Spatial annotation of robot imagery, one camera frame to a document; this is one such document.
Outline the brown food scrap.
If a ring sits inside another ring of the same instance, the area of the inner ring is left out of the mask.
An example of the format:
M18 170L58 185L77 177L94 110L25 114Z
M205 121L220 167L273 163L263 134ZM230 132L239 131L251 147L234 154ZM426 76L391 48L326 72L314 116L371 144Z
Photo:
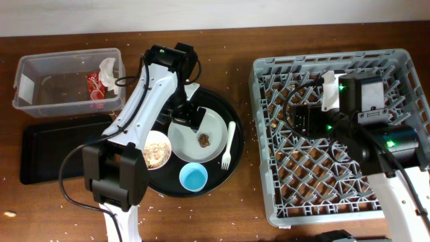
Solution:
M198 142L201 148L210 146L210 137L207 134L201 134L198 137Z

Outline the grey round plate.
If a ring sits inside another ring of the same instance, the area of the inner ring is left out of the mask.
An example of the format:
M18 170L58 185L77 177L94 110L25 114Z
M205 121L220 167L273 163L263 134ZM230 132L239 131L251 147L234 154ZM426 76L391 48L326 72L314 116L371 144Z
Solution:
M167 136L171 141L172 151L180 159L189 163L205 163L216 158L225 148L228 130L220 114L206 108L204 119L197 132L173 122L169 125ZM198 137L207 134L210 146L201 148Z

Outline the rice and nuts food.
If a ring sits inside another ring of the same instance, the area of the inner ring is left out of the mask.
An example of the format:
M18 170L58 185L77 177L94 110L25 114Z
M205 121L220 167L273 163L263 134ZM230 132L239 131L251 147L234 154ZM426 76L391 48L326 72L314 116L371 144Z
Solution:
M164 165L171 155L171 148L167 143L151 143L146 145L143 151L146 166L156 169Z

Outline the white napkin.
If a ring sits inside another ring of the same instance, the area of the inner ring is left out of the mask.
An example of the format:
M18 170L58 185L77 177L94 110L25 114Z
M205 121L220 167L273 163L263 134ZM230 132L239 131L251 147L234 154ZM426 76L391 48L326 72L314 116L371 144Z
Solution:
M99 65L99 80L108 91L113 91L115 95L119 93L119 87L115 84L114 63L116 59L109 57L102 60Z

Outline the red snack wrapper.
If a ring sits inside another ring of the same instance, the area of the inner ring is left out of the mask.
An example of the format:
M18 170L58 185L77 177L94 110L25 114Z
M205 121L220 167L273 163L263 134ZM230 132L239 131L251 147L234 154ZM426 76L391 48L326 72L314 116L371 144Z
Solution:
M99 80L99 72L88 74L86 80L90 100L105 99L105 86Z

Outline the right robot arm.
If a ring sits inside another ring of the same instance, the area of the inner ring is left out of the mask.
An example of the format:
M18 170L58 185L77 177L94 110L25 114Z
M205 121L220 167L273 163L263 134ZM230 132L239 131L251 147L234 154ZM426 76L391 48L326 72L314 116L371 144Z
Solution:
M296 136L347 147L379 200L393 241L429 240L428 142L391 125L381 76L327 71L291 91L283 105Z

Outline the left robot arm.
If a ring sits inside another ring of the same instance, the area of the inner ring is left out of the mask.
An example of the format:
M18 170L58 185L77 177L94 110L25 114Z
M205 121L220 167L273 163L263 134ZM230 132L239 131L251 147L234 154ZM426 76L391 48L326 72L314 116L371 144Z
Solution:
M154 45L141 59L137 86L124 109L100 140L82 150L85 187L105 216L108 241L141 240L138 205L150 179L143 150L154 123L164 120L197 131L206 113L185 92L200 64L193 46Z

